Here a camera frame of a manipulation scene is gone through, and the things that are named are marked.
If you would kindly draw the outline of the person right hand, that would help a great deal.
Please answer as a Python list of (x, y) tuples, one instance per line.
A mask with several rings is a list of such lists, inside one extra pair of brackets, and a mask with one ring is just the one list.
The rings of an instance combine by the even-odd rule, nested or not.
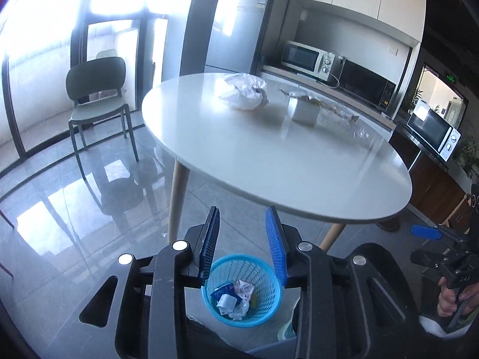
[[(441, 318), (453, 316), (457, 311), (456, 294), (452, 289), (447, 288), (447, 280), (442, 277), (438, 281), (438, 286), (441, 288), (438, 295), (437, 313)], [(466, 302), (462, 315), (471, 313), (478, 308), (479, 303), (479, 283), (467, 286), (459, 295), (460, 302)]]

